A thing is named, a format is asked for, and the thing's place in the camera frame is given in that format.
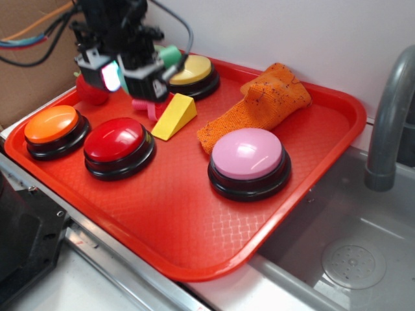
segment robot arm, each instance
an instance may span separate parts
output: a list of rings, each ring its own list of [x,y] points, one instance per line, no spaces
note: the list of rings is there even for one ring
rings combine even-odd
[[[175,49],[164,57],[155,51],[153,41],[162,40],[164,34],[159,28],[142,24],[147,1],[78,0],[77,5],[86,22],[74,21],[71,28],[80,51],[75,61],[85,81],[113,91],[111,87],[116,86],[110,82],[117,71],[121,85],[133,98],[165,101],[169,80],[182,70],[189,51],[182,56]],[[190,28],[185,26],[193,40]]]

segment led light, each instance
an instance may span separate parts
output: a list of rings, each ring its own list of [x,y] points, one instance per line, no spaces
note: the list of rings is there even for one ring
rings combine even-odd
[[[101,69],[102,79],[104,80],[105,87],[110,92],[115,92],[121,87],[121,82],[118,77],[118,64],[114,60]]]

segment red ball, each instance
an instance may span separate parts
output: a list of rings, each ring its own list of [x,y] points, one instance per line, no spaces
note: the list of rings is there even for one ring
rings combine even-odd
[[[86,83],[83,75],[78,76],[76,83],[79,98],[88,104],[104,104],[110,96],[109,92],[103,91]]]

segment cardboard box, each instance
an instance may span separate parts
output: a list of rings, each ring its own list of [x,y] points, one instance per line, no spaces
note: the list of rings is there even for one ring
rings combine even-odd
[[[11,36],[68,0],[0,0],[0,38]],[[30,31],[28,38],[43,32],[56,17]],[[29,63],[40,59],[51,40],[21,51],[0,50],[2,57]],[[52,55],[41,65],[30,68],[16,67],[0,62],[0,126],[6,128],[28,113],[75,85],[74,72],[79,71],[74,57],[78,54],[75,36],[66,27]]]

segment tray rim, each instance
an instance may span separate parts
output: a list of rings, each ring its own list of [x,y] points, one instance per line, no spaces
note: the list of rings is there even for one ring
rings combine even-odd
[[[220,60],[215,60],[210,58],[211,61],[215,64],[215,67],[220,70],[221,67],[226,67],[229,70],[236,71],[237,73],[243,73],[244,75],[249,74],[252,78],[255,78],[258,74],[262,71],[258,71],[256,69],[250,69],[244,66],[235,65],[228,62],[223,62]],[[177,266],[164,257],[161,257],[157,252],[153,249],[148,249],[148,246],[139,240],[139,243],[147,248],[147,252],[145,258],[142,257],[145,261],[149,264],[154,266],[158,271],[162,274],[175,279],[177,281],[185,281],[185,282],[197,282],[197,281],[208,281],[211,279],[215,279],[217,277],[221,277],[227,273],[230,273],[237,269],[239,266],[244,264],[249,258],[255,253],[255,251],[260,247],[263,241],[272,234],[273,230],[277,228],[277,226],[282,223],[285,217],[289,214],[289,212],[295,208],[296,204],[298,204],[301,199],[305,196],[307,191],[318,182],[318,180],[329,170],[329,168],[334,164],[334,162],[346,151],[346,149],[350,146],[353,140],[363,131],[364,127],[366,126],[366,110],[362,106],[362,104],[353,96],[346,94],[341,91],[337,91],[334,89],[329,89],[326,87],[318,86],[316,84],[310,84],[307,82],[302,82],[307,90],[312,89],[313,91],[319,91],[321,93],[330,94],[332,96],[341,98],[346,100],[349,104],[349,116],[347,120],[350,123],[349,131],[346,133],[345,136],[342,137],[341,140],[337,142],[337,144],[330,150],[329,153],[326,154],[323,161],[321,161],[312,171],[311,173],[300,182],[300,184],[293,190],[290,196],[285,200],[278,208],[277,211],[274,211],[271,217],[260,227],[252,236],[250,240],[238,251],[234,256],[220,264],[216,264],[214,266],[210,266],[204,269],[190,269],[190,268],[183,268]],[[41,112],[44,109],[50,108],[52,106],[57,106],[60,104],[68,104],[67,100],[71,100],[73,105],[77,104],[80,100],[78,95],[76,94],[76,89],[72,88],[65,92],[62,96],[56,98],[55,100],[49,102],[48,104],[44,105],[42,109],[39,109],[36,113],[31,115],[29,118],[25,119],[21,124],[16,126],[11,132],[10,135],[7,137],[5,141],[5,151],[9,157],[11,157],[14,161],[18,162],[25,170],[29,171],[35,178],[39,179],[41,182],[46,184],[51,190],[54,189],[53,185],[50,185],[49,182],[49,174],[45,173],[43,170],[40,170],[35,163],[28,160],[25,156],[21,155],[17,150],[15,150],[13,146],[14,139],[16,135],[21,133],[22,129],[28,123],[33,116],[37,113]],[[83,198],[76,198],[76,200],[67,200],[65,196],[62,194],[58,194],[64,200],[68,201],[71,205],[74,205],[74,208],[78,209],[82,213],[82,207],[86,204],[85,199]],[[109,217],[102,214],[100,215],[101,223],[105,223],[109,221]],[[114,229],[113,231],[109,231],[107,228],[99,225],[102,229],[106,232],[114,236],[121,235],[124,237],[124,242],[129,240],[129,237],[120,229]],[[130,248],[135,254],[137,254],[131,247],[128,247],[127,243],[122,243],[127,248]]]

